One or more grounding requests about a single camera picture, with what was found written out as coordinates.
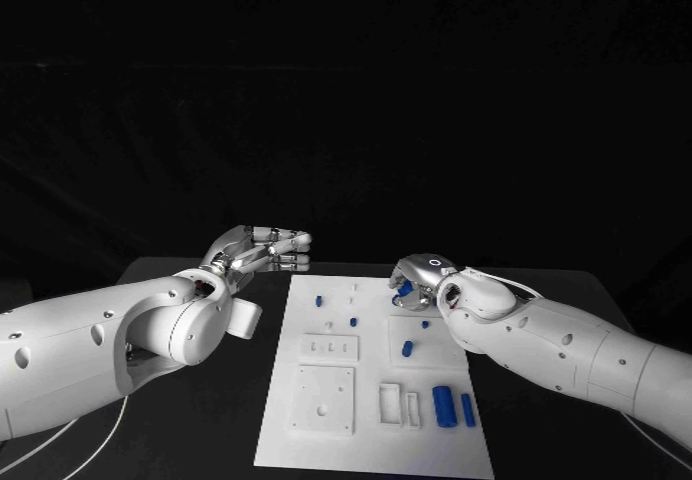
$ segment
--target black curtain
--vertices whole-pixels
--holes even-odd
[[[587,270],[690,348],[685,5],[22,4],[0,266],[37,299],[237,224],[315,261]]]

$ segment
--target small blue piece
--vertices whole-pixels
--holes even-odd
[[[472,397],[468,393],[462,394],[462,405],[465,406],[465,417],[466,417],[466,426],[475,427],[476,426],[476,419],[473,418],[473,405],[472,405]]]
[[[411,285],[411,281],[407,280],[404,285],[400,288],[400,297],[406,297],[414,291],[414,286]]]
[[[437,424],[443,428],[458,426],[458,412],[455,411],[455,400],[452,398],[450,387],[439,386],[433,388],[433,398],[436,400]]]
[[[413,342],[411,340],[407,340],[407,341],[404,342],[404,349],[401,350],[401,354],[403,354],[406,357],[410,357],[413,350],[414,350],[414,342]]]

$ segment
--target white cable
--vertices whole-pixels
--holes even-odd
[[[515,287],[520,287],[524,289],[527,292],[530,292],[537,298],[544,298],[544,296],[527,285],[522,285],[520,282],[514,282],[512,280],[508,280],[507,278],[496,277],[495,275],[491,275],[489,273],[482,272],[481,270],[476,270],[473,267],[466,267],[472,273],[481,273],[485,277],[494,278],[495,280],[499,280],[504,283],[509,283],[509,285],[514,285]]]
[[[103,448],[106,447],[106,444],[109,443],[109,440],[112,439],[113,437],[113,434],[116,433],[116,429],[119,428],[119,425],[120,425],[120,420],[123,419],[123,413],[126,413],[126,405],[127,405],[127,396],[126,396],[126,400],[123,402],[123,407],[120,409],[120,415],[119,415],[119,419],[116,420],[116,425],[113,426],[113,430],[112,430],[112,433],[109,434],[109,436],[106,437],[106,440],[104,440],[104,443],[101,444],[101,446],[99,447],[97,451],[94,452],[94,454],[91,455],[91,457],[87,459],[87,461],[83,463],[81,467],[64,478],[64,480],[68,480],[68,478],[73,478],[77,473],[80,472],[80,470],[90,464],[90,462],[94,460],[94,457],[99,455],[99,452],[101,452]]]
[[[0,470],[0,475],[8,472],[8,470],[12,470],[25,460],[28,460],[37,453],[44,450],[44,448],[48,446],[48,444],[65,433],[65,430],[76,424],[76,422],[80,419],[76,418],[67,425],[63,427],[63,430],[15,462],[12,462],[2,470]]]
[[[649,441],[661,448],[661,450],[668,453],[669,457],[692,472],[692,467],[675,456],[675,454],[661,445],[661,443],[649,436],[649,434],[642,430],[641,426],[632,421],[632,418],[623,413],[623,417],[632,423],[632,426],[639,430],[639,433],[649,439]]]

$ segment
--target robotic hand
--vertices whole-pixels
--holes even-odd
[[[525,300],[501,283],[522,287]],[[396,305],[437,301],[452,337],[524,378],[619,410],[692,448],[692,356],[658,345],[583,310],[439,255],[401,259],[390,279]]]
[[[253,337],[261,308],[234,295],[254,272],[306,271],[306,232],[238,226],[200,268],[0,315],[0,441],[68,423],[198,365],[224,333]]]

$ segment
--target table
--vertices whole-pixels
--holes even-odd
[[[120,284],[171,275],[198,258],[140,258]],[[394,265],[315,263],[308,274],[388,277]],[[482,268],[632,331],[597,278],[566,270]],[[130,397],[112,441],[76,478],[385,479],[420,477],[254,467],[290,274],[256,276],[240,297],[263,306],[251,341],[230,335],[198,366],[156,379]],[[476,401],[498,479],[690,478],[612,409],[548,391],[469,354]],[[3,480],[61,479],[101,444],[122,402],[88,414]],[[14,440],[0,466],[58,429]]]

